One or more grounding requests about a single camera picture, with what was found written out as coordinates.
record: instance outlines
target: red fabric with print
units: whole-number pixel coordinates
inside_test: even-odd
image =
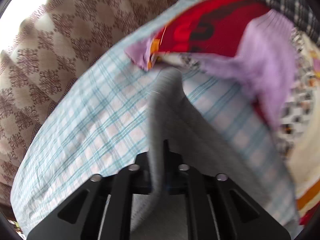
[[[254,0],[205,0],[170,22],[155,39],[159,52],[234,57],[247,24],[270,10]]]

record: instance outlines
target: silver screw head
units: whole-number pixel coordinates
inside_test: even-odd
[[[102,179],[102,176],[100,174],[94,174],[91,176],[90,180],[93,182],[100,181]]]
[[[137,171],[138,169],[140,169],[140,166],[137,164],[131,164],[128,169],[129,171]]]
[[[226,181],[228,179],[228,176],[224,173],[219,173],[217,176],[216,176],[217,180],[219,181]]]
[[[190,169],[190,167],[189,167],[189,165],[187,165],[187,164],[180,164],[180,165],[178,166],[178,169],[179,169],[179,171],[187,171],[187,170]]]

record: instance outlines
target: laundry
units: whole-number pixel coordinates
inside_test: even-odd
[[[159,58],[237,80],[250,100],[258,98],[276,130],[296,72],[293,28],[285,16],[253,0],[205,0],[125,52],[144,70]]]
[[[293,102],[287,102],[286,115],[281,119],[288,130],[278,130],[281,141],[277,146],[285,153],[284,160],[296,186],[301,223],[305,225],[320,201],[320,87],[316,78],[320,50],[297,29],[292,34],[292,44],[299,55],[299,72],[292,88]]]

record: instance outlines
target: purple fabric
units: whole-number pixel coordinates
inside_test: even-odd
[[[272,9],[247,25],[235,57],[188,55],[198,60],[200,69],[207,74],[236,79],[250,99],[259,99],[269,126],[276,130],[296,71],[296,52],[290,43],[293,27],[290,20]],[[125,50],[142,69],[148,65],[155,34]]]

